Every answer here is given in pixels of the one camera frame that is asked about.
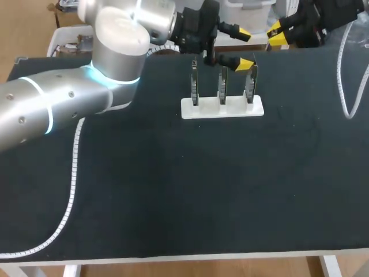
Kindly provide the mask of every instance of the black tabletop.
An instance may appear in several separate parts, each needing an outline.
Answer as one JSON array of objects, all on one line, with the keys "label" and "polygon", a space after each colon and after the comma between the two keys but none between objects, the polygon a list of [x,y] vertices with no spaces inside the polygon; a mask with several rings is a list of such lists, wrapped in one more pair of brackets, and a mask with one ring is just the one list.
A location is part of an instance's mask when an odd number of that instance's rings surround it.
[{"label": "black tabletop", "polygon": [[[202,120],[180,116],[193,57],[150,57],[131,106],[86,119],[66,228],[20,261],[368,248],[369,101],[344,118],[337,53],[255,53],[265,115]],[[10,78],[85,63],[29,59]],[[368,63],[364,51],[345,52],[350,107]],[[201,96],[216,95],[218,70],[200,67]],[[231,80],[229,94],[241,94],[241,79]],[[55,231],[75,128],[0,155],[0,252]]]}]

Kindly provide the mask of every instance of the metal screw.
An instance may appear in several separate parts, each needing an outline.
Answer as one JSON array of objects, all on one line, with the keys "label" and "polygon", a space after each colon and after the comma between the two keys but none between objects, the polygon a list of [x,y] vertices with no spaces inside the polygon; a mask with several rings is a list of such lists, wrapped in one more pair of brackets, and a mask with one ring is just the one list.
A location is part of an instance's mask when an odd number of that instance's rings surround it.
[{"label": "metal screw", "polygon": [[20,118],[18,119],[18,122],[19,122],[20,124],[25,124],[25,117],[20,117]]}]

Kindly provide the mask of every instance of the white plastic crate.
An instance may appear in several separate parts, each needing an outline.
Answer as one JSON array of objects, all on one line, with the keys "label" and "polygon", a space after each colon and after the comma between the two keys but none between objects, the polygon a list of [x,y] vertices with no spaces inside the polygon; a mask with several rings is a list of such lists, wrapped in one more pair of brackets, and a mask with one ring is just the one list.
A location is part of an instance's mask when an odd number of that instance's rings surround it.
[{"label": "white plastic crate", "polygon": [[68,43],[78,43],[78,35],[92,36],[93,29],[91,26],[87,25],[58,28],[52,36],[47,51],[47,57],[52,56],[58,45],[62,46]]},{"label": "white plastic crate", "polygon": [[250,33],[265,33],[270,8],[275,3],[276,0],[222,0],[221,19],[238,24]]}]

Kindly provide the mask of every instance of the glowing blue ring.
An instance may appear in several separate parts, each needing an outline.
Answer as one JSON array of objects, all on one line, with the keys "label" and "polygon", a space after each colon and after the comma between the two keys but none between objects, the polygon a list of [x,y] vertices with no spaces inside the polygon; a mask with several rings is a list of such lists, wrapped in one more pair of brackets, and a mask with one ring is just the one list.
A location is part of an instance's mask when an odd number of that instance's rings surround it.
[{"label": "glowing blue ring", "polygon": [[114,84],[117,84],[117,85],[133,85],[135,83],[137,83],[139,80],[140,80],[140,77],[133,80],[133,81],[118,81],[118,80],[114,80],[114,79],[111,79],[109,77],[106,77],[99,69],[97,69],[96,67],[94,67],[92,61],[91,61],[91,64],[87,67],[90,67],[92,70],[94,70],[95,72],[97,72],[99,74],[99,77],[100,78],[103,78],[105,79],[107,82],[111,82],[111,83],[114,83]]},{"label": "glowing blue ring", "polygon": [[52,130],[52,126],[54,125],[54,117],[52,115],[51,105],[49,104],[49,102],[47,101],[47,99],[45,97],[46,93],[32,79],[30,79],[28,77],[21,77],[20,79],[25,80],[25,81],[29,82],[31,85],[33,85],[37,89],[37,91],[40,93],[40,95],[45,99],[46,109],[47,109],[47,113],[48,113],[48,128],[47,128],[47,131],[46,131],[45,134],[49,134],[49,132],[51,132],[51,130]]}]

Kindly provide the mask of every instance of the white cable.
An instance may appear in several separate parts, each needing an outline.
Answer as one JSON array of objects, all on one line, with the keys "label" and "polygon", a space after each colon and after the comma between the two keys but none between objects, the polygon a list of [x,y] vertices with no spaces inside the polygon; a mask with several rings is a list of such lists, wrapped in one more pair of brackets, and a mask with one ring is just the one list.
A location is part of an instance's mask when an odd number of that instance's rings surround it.
[{"label": "white cable", "polygon": [[73,143],[73,161],[71,166],[71,181],[70,181],[70,194],[69,194],[69,201],[66,208],[66,211],[64,213],[64,216],[62,218],[62,221],[60,222],[57,230],[51,235],[51,237],[45,241],[43,244],[40,244],[39,246],[32,248],[30,250],[22,251],[22,252],[15,252],[15,253],[0,253],[0,259],[15,259],[15,258],[21,258],[25,256],[29,256],[31,254],[37,253],[41,251],[42,249],[48,247],[55,239],[60,235],[61,231],[64,229],[65,224],[68,221],[71,209],[73,207],[74,202],[74,196],[76,195],[76,182],[77,182],[77,166],[78,166],[78,147],[80,143],[80,135],[83,123],[85,121],[85,118],[80,119],[77,125],[76,133],[74,135],[74,143]]},{"label": "white cable", "polygon": [[366,86],[368,78],[369,78],[369,65],[368,65],[367,69],[365,70],[364,76],[362,78],[362,82],[360,83],[360,87],[359,87],[359,90],[357,92],[355,104],[353,105],[351,113],[349,113],[348,110],[347,110],[347,105],[346,105],[346,101],[345,101],[344,88],[342,86],[341,64],[342,64],[342,56],[343,56],[343,53],[344,53],[346,40],[347,40],[348,34],[350,33],[351,26],[352,26],[352,23],[349,23],[346,27],[344,36],[342,38],[340,51],[338,52],[338,61],[337,61],[337,85],[338,85],[338,90],[340,92],[342,108],[344,110],[344,114],[345,114],[345,117],[347,119],[352,119],[355,116],[355,114],[357,112],[357,109],[359,108],[360,102],[362,100],[364,89],[365,89],[365,86]]},{"label": "white cable", "polygon": [[179,52],[179,47],[173,44],[165,44],[165,45],[161,45],[155,48],[152,48],[148,51],[147,53],[147,57],[151,56],[152,54],[159,52],[159,51],[163,51],[163,50],[172,50],[175,52]]}]

